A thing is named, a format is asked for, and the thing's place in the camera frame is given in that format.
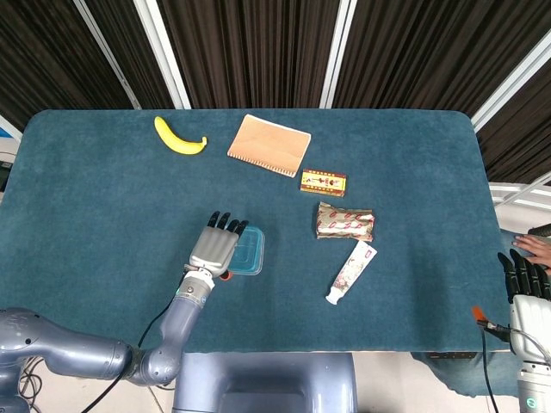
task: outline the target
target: robot finger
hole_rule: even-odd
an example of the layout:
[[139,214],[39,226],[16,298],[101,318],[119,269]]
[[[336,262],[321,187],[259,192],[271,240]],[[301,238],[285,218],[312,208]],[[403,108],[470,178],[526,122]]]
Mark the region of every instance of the robot finger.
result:
[[532,289],[532,295],[540,299],[542,297],[542,286],[540,285],[540,277],[538,277],[536,269],[531,262],[526,261],[526,269],[528,270],[528,277],[530,279],[530,288]]
[[230,224],[227,226],[226,230],[229,231],[229,232],[234,232],[235,231],[235,227],[238,226],[239,224],[239,220],[238,219],[234,219],[232,222],[230,222]]
[[503,265],[505,272],[505,287],[507,288],[507,299],[509,304],[513,304],[513,297],[520,293],[520,286],[518,285],[517,272],[513,263],[504,254],[498,253],[498,259]]
[[230,218],[230,213],[224,213],[224,215],[222,215],[222,218],[220,218],[220,221],[218,221],[218,225],[216,225],[216,227],[220,228],[221,230],[226,228],[228,218]]
[[245,227],[249,224],[249,221],[241,221],[238,225],[238,227],[235,229],[235,233],[238,234],[241,237],[241,234],[243,234],[243,231],[245,230]]
[[220,215],[220,211],[216,211],[215,213],[213,213],[211,215],[210,219],[208,220],[207,226],[212,226],[214,228],[214,226],[216,225],[216,221],[218,220],[219,215]]
[[530,287],[528,270],[526,269],[526,261],[514,249],[511,249],[509,253],[511,254],[513,261],[515,262],[515,268],[517,269],[520,293],[525,295],[532,295],[532,288]]
[[545,274],[545,270],[540,264],[534,265],[534,269],[540,280],[540,286],[542,286],[542,297],[551,301],[551,285],[549,285],[548,275]]

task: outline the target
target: toothpaste cap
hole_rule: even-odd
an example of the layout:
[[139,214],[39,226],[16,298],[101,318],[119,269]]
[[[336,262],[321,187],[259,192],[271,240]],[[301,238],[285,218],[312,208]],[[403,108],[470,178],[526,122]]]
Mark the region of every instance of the toothpaste cap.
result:
[[329,301],[333,305],[337,305],[337,301],[339,301],[344,296],[344,293],[339,290],[336,287],[331,287],[331,290],[329,292],[329,295],[325,297],[327,301]]

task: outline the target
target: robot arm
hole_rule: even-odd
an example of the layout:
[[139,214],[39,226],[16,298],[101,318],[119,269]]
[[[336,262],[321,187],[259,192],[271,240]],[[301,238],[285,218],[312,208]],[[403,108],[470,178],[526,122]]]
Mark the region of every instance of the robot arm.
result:
[[183,346],[214,288],[213,278],[226,272],[248,224],[235,219],[226,227],[230,214],[218,221],[219,215],[213,214],[191,253],[188,273],[160,324],[162,342],[156,348],[144,351],[120,340],[77,333],[30,310],[0,310],[0,411],[29,412],[18,384],[24,362],[32,356],[43,357],[52,372],[67,376],[115,379],[123,373],[135,385],[171,382],[180,370]]
[[511,348],[523,361],[518,372],[521,413],[551,412],[551,288],[539,265],[511,250],[515,265],[503,254],[505,285],[510,303]]

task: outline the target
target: small box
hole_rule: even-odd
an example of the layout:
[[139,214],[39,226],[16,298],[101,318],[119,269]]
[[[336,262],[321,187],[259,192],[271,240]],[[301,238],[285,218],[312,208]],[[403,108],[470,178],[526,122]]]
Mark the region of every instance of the small box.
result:
[[346,190],[346,175],[323,170],[302,170],[300,190],[342,198]]

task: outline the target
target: black curtain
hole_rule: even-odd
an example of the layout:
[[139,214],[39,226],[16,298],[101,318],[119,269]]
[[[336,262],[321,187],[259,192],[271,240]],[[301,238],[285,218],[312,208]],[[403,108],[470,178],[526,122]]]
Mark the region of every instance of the black curtain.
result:
[[551,61],[478,132],[491,182],[530,183],[551,171]]
[[334,107],[472,116],[550,28],[548,0],[360,0]]
[[71,0],[0,1],[0,95],[20,129],[46,108],[132,108]]
[[338,0],[159,1],[193,108],[316,108]]
[[133,0],[86,0],[86,3],[141,107],[173,109]]

